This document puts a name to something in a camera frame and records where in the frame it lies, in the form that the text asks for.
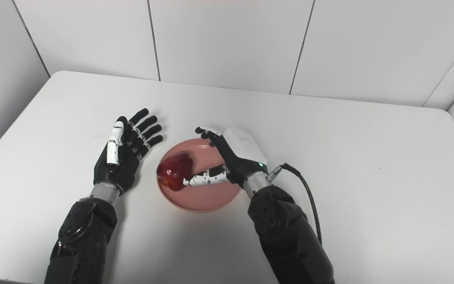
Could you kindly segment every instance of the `white table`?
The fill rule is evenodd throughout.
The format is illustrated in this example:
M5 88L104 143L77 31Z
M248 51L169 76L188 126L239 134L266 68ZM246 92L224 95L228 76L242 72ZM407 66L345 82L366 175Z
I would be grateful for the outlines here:
M113 122L147 107L166 139L116 206L106 283L276 283L243 192L182 211L155 169L194 128L241 128L269 167L288 162L316 198L338 284L454 282L454 122L409 106L58 72L0 140L0 279L39 284L71 205L92 189ZM304 188L282 186L312 216Z

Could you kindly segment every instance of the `robotic arm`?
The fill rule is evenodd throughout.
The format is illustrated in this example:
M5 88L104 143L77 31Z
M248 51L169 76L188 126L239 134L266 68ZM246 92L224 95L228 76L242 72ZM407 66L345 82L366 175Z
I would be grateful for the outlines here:
M218 175L225 174L250 197L248 215L278 282L334 284L333 267L321 245L320 233L317 237L294 199L271 183L281 167L268 174L266 158L259 147L249 134L239 129L229 128L220 135L214 129L198 127L196 133L211 140L211 145L224 159L225 173ZM300 175L287 164L282 167ZM310 192L308 194L314 205Z
M101 284L106 247L117 225L117 198L130 189L140 160L163 140L162 127L144 108L129 121L115 122L94 167L94 188L66 216L50 256L45 284Z

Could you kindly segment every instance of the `black cable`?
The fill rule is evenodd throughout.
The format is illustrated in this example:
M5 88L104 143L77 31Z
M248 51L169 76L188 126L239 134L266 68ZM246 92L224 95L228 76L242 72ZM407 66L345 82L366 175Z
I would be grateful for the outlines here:
M311 194L311 190L309 189L308 183L306 182L304 177L301 175L301 172L297 171L297 169L295 169L291 165L284 163L283 165L280 165L280 166L282 169L286 169L287 171L291 172L292 174L295 174L301 180L302 184L304 185L304 188L306 189L306 192L308 193L309 201L311 203L311 208L313 209L313 217L315 219L315 226L316 226L316 235L318 237L318 241L320 241L320 244L322 244L318 212L316 210L315 200L313 198L313 194Z

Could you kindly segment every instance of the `wall seam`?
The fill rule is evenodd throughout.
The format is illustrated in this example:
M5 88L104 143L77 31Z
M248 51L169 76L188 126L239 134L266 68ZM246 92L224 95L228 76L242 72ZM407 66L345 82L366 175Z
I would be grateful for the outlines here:
M450 70L452 70L454 66L454 61L453 63L451 64L451 66L449 66L448 70L446 71L445 75L440 79L439 83L437 83L437 85L435 86L434 90L432 90L432 92L430 93L430 95L428 96L428 98L425 100L425 102L421 105L422 107L425 106L425 104L427 104L428 100L432 97L432 95L434 95L434 92L435 90L437 90L437 88L439 88L440 84L443 82L443 80L446 78L447 74L450 72Z
M47 73L47 76L50 78L50 73L48 72L47 66L45 65L45 62L43 61L43 58L41 57L41 54L38 51L38 47L36 47L36 43L34 43L34 39L31 36L31 33L29 32L29 29L27 28L26 22L24 22L24 18L22 18L22 14L20 14L19 8L17 7L17 4L15 3L15 0L11 0L13 3L13 6L15 7L15 10L17 11L17 14L19 15L20 21L24 25L24 28L26 29L27 36L29 36L29 39L31 40L31 43L33 44L34 50L36 51L36 54L38 54L38 58L41 61L41 64L43 65L43 68L45 68L45 72Z
M289 95L292 94L292 88L294 88L295 76L297 75L297 69L299 68L299 62L301 62L302 50L304 50L304 43L306 42L306 36L308 35L309 23L311 22L311 16L313 15L313 10L315 9L315 2L311 5L311 11L309 12L308 24L306 25L306 31L304 32L304 38L302 39L301 50L299 51L299 57L297 58L297 65L295 66L294 77L292 78L292 84L290 85Z
M152 30L153 51L155 52L155 64L157 65L157 76L160 81L159 58L157 56L157 44L155 43L155 32L153 31L153 18L152 18L152 10L150 9L150 0L146 0L146 5L148 5L148 16L150 18L150 29Z

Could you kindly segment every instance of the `red apple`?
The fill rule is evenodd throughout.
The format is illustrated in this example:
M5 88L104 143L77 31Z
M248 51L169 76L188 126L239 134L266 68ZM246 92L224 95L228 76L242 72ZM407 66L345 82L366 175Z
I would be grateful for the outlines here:
M188 153L176 153L166 158L157 167L157 179L160 184L172 191L184 189L183 179L192 175L194 160Z

